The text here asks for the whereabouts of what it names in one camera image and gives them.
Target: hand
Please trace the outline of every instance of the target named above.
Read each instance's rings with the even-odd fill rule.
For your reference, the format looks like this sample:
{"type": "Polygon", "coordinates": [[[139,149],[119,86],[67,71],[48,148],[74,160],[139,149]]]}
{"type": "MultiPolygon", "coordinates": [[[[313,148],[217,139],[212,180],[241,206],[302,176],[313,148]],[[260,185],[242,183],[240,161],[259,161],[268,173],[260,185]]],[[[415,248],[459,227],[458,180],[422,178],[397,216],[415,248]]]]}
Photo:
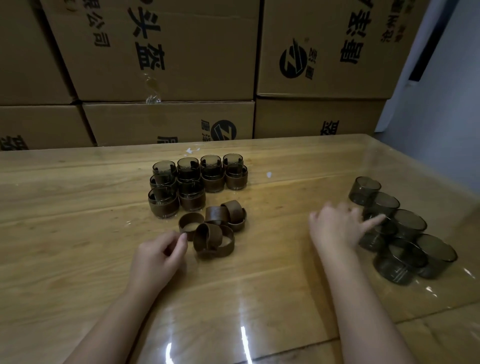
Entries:
{"type": "Polygon", "coordinates": [[[153,301],[179,268],[187,247],[187,234],[176,231],[141,243],[133,256],[127,290],[153,301]]]}
{"type": "Polygon", "coordinates": [[[349,211],[344,202],[337,208],[327,202],[321,211],[310,213],[310,236],[319,254],[341,254],[352,251],[360,238],[384,218],[381,214],[362,222],[358,207],[349,211]]]}

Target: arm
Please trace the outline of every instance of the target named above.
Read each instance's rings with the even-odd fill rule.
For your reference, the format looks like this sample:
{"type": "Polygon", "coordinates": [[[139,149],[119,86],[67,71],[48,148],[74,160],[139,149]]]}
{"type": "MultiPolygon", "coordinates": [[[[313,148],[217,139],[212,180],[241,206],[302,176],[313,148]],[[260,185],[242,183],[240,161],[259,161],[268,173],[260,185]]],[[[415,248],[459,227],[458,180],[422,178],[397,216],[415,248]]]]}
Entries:
{"type": "Polygon", "coordinates": [[[155,298],[180,266],[187,235],[174,231],[140,244],[125,291],[108,308],[64,364],[123,364],[155,298]]]}
{"type": "Polygon", "coordinates": [[[416,363],[354,250],[363,234],[384,218],[360,222],[360,209],[350,212],[347,204],[326,204],[310,214],[310,235],[332,292],[345,364],[416,363]]]}

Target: wooden table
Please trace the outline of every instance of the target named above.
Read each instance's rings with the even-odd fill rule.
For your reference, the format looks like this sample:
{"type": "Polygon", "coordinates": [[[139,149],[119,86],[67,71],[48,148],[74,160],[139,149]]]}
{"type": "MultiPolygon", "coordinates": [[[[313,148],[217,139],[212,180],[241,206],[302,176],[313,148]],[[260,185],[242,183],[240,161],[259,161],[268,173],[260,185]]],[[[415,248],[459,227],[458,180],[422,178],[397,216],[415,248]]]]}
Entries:
{"type": "Polygon", "coordinates": [[[247,188],[208,194],[207,206],[237,199],[247,226],[226,258],[199,261],[189,247],[132,362],[164,363],[171,343],[167,363],[239,363],[250,359],[245,346],[256,363],[340,363],[307,216],[328,200],[347,201],[360,175],[379,180],[459,255],[441,279],[399,287],[359,251],[392,319],[422,362],[478,362],[479,198],[368,136],[340,135],[1,153],[2,364],[67,357],[124,289],[136,246],[177,228],[184,211],[167,220],[151,213],[148,178],[154,162],[176,161],[188,148],[197,158],[243,155],[247,188]]]}

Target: stacked cardboard box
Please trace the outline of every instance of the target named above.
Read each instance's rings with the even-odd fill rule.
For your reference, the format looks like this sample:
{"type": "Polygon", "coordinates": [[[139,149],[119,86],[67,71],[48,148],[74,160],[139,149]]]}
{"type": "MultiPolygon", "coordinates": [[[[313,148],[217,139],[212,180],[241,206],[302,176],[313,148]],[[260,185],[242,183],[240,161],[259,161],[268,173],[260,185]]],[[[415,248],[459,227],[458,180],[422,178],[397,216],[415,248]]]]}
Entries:
{"type": "Polygon", "coordinates": [[[41,0],[99,146],[251,139],[259,0],[41,0]]]}
{"type": "Polygon", "coordinates": [[[265,0],[255,137],[373,133],[428,2],[265,0]]]}
{"type": "Polygon", "coordinates": [[[1,150],[92,146],[42,16],[28,0],[2,5],[1,150]]]}

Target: black circular logo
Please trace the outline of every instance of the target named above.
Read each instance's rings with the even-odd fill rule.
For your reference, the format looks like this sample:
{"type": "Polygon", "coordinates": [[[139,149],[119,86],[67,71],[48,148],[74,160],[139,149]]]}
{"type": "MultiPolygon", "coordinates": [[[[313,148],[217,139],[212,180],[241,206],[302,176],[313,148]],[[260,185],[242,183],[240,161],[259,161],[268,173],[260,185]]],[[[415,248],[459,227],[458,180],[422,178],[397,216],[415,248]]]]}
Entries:
{"type": "Polygon", "coordinates": [[[213,124],[210,134],[213,140],[233,140],[237,136],[237,127],[229,120],[220,120],[213,124]]]}
{"type": "Polygon", "coordinates": [[[293,46],[284,50],[280,56],[280,71],[286,78],[295,78],[302,74],[305,67],[307,67],[307,52],[296,40],[293,40],[293,46]]]}

